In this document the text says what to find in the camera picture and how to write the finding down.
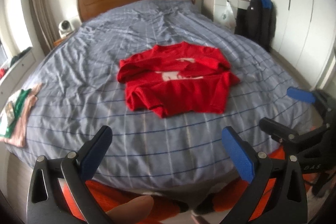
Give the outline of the operator left hand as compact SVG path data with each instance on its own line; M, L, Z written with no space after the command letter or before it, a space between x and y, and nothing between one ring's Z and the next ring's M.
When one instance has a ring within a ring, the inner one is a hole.
M152 196L140 196L106 212L113 223L139 223L151 212L154 205Z

